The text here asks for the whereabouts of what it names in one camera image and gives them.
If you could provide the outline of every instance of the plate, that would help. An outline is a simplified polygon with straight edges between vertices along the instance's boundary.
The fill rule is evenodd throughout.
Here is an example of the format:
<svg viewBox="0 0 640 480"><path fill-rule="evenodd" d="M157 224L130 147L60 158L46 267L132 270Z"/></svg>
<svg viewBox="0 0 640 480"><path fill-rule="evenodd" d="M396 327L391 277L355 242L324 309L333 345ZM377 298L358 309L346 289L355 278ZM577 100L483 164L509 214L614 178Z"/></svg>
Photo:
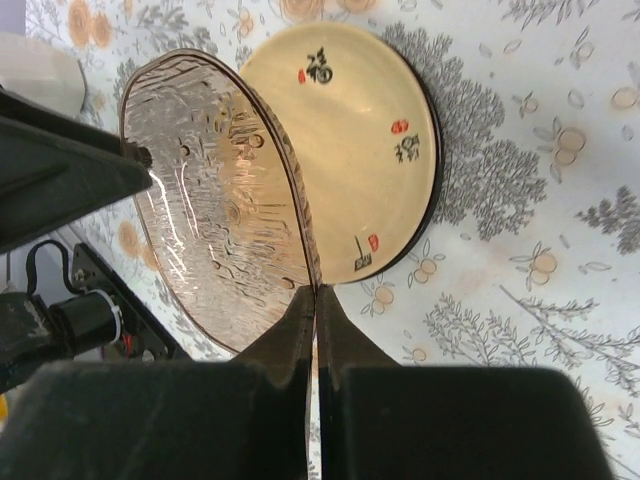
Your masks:
<svg viewBox="0 0 640 480"><path fill-rule="evenodd" d="M240 75L296 150L324 281L402 258L433 210L441 157L433 109L403 58L364 30L318 22L273 36Z"/></svg>
<svg viewBox="0 0 640 480"><path fill-rule="evenodd" d="M176 50L125 88L123 141L146 147L136 198L165 281L235 351L275 323L320 269L300 168L273 113L217 59Z"/></svg>

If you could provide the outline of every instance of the red printed design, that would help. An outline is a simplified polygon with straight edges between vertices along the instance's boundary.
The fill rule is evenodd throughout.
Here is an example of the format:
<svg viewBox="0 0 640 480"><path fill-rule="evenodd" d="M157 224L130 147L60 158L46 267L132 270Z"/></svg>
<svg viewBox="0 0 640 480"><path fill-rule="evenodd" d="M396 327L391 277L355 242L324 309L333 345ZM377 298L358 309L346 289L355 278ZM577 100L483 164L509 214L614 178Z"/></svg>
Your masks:
<svg viewBox="0 0 640 480"><path fill-rule="evenodd" d="M404 133L409 130L409 122L407 120L396 120L391 125L391 133L397 135L399 133Z"/></svg>
<svg viewBox="0 0 640 480"><path fill-rule="evenodd" d="M378 243L378 236L375 233L373 235L369 235L369 245L371 245L372 252L378 250Z"/></svg>

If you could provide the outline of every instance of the white tablecloth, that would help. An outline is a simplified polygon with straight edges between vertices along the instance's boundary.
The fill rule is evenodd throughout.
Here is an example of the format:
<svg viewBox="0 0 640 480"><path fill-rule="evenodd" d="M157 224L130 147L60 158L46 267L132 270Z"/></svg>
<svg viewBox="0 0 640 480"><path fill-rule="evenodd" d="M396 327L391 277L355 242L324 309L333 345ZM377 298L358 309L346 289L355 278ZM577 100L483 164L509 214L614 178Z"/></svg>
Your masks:
<svg viewBox="0 0 640 480"><path fill-rule="evenodd" d="M26 27L80 60L83 120L116 131L127 78L161 53L239 67L320 19L398 48L446 145L433 223L384 275L337 287L349 317L407 364L563 370L616 473L640 479L639 0L29 0ZM194 358L230 356L171 300L131 200L73 228Z"/></svg>

